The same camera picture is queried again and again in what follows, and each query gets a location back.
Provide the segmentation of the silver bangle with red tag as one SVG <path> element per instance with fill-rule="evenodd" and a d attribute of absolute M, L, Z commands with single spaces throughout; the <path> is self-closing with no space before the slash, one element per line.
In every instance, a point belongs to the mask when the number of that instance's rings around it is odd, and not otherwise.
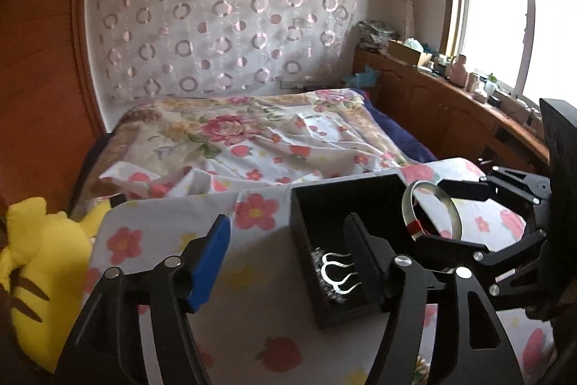
<path fill-rule="evenodd" d="M 412 239 L 441 236 L 462 240 L 463 222 L 459 210 L 437 184 L 425 180 L 409 183 L 402 196 L 401 213 Z"/>

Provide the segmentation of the black jewelry box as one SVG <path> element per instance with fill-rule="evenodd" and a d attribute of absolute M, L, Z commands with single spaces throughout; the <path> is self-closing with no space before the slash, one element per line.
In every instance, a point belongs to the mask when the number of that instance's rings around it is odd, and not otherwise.
<path fill-rule="evenodd" d="M 401 213 L 406 183 L 399 173 L 355 180 L 303 185 L 291 190 L 290 229 L 305 279 L 315 322 L 321 329 L 375 313 L 360 286 L 344 304 L 331 300 L 321 289 L 311 253 L 350 253 L 343 228 L 352 213 L 359 216 L 368 233 L 386 239 L 395 253 L 412 257 L 414 240 Z"/>

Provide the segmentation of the silver rhinestone hair comb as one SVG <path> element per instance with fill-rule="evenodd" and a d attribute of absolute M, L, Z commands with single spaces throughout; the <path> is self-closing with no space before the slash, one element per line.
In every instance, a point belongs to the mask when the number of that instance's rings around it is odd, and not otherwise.
<path fill-rule="evenodd" d="M 337 253 L 316 248 L 312 261 L 323 292 L 334 302 L 344 304 L 361 286 L 355 263 L 350 253 Z"/>

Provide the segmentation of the long wooden side cabinet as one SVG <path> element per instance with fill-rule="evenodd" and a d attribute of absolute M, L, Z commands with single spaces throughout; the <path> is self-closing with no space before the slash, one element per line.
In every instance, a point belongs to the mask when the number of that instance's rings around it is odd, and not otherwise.
<path fill-rule="evenodd" d="M 371 101 L 437 158 L 463 157 L 547 176 L 549 150 L 513 118 L 447 80 L 356 49 L 353 70 L 379 72 Z"/>

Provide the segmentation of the strawberry flower print bedsheet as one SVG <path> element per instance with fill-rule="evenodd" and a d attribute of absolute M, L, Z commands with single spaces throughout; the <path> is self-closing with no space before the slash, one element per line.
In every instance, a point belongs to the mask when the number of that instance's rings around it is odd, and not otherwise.
<path fill-rule="evenodd" d="M 417 180 L 477 181 L 484 176 L 473 163 L 452 158 L 400 170 L 325 180 L 335 196 L 327 203 L 305 196 L 327 229 L 314 242 L 324 248 L 341 231 L 331 216 L 345 203 L 368 203 L 375 209 L 376 228 L 396 225 L 401 218 L 405 184 Z M 107 213 L 90 262 L 88 292 L 96 275 L 109 266 L 130 274 L 153 268 L 180 254 L 192 239 L 205 236 L 218 214 L 232 222 L 224 263 L 208 303 L 189 316 L 212 384 L 364 384 L 375 360 L 387 316 L 368 313 L 360 319 L 320 329 L 314 319 L 294 238 L 290 230 L 290 197 L 294 187 L 318 189 L 321 174 L 313 172 L 288 184 L 269 185 L 211 176 L 195 169 L 180 179 L 176 194 L 132 199 Z M 463 221 L 463 240 L 497 251 L 520 239 L 525 222 L 493 201 L 456 200 Z M 529 320 L 523 310 L 498 313 L 527 384 L 535 383 L 554 355 L 550 323 Z"/>

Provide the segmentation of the pink bottle on cabinet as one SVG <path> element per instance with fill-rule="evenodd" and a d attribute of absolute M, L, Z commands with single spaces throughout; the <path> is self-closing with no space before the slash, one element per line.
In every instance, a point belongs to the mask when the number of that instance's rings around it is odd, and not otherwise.
<path fill-rule="evenodd" d="M 453 62 L 450 64 L 449 81 L 458 87 L 463 88 L 467 84 L 467 56 L 457 55 L 453 58 Z"/>

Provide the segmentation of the floral quilt blanket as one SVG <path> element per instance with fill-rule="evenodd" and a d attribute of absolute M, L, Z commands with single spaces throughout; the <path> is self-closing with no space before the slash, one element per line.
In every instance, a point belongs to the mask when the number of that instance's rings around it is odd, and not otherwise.
<path fill-rule="evenodd" d="M 129 109 L 87 157 L 79 211 L 130 199 L 316 182 L 413 160 L 350 89 L 271 97 L 162 99 Z"/>

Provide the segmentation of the cardboard tissue box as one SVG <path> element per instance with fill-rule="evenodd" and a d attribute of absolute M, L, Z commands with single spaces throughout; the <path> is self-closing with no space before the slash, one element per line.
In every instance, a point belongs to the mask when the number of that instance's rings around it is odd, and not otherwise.
<path fill-rule="evenodd" d="M 398 62 L 412 66 L 426 66 L 432 58 L 430 53 L 420 52 L 396 41 L 388 42 L 386 54 Z"/>

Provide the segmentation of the yellow striped plush toy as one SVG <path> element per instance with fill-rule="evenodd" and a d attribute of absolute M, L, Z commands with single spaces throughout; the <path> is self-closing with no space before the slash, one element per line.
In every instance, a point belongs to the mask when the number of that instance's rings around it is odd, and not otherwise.
<path fill-rule="evenodd" d="M 1 286 L 22 352 L 49 372 L 81 310 L 93 239 L 109 211 L 102 200 L 77 222 L 63 211 L 48 213 L 42 197 L 8 208 Z"/>

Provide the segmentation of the wooden wardrobe door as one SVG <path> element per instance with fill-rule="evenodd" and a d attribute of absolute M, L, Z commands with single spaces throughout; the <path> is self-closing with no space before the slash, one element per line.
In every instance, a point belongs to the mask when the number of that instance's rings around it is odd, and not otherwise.
<path fill-rule="evenodd" d="M 105 132 L 90 76 L 84 0 L 1 0 L 1 206 L 69 206 Z"/>

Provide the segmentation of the circle pattern sheer curtain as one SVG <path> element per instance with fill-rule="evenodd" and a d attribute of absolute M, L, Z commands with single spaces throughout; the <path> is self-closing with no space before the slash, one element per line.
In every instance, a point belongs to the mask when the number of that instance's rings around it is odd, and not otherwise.
<path fill-rule="evenodd" d="M 117 104 L 263 93 L 340 74 L 357 0 L 88 0 Z"/>

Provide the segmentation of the window with wooden frame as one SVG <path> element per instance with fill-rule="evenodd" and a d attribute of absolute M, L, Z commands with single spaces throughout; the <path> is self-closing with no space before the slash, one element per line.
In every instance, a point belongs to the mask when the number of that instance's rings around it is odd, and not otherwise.
<path fill-rule="evenodd" d="M 576 102 L 576 0 L 452 0 L 447 50 L 525 105 Z"/>

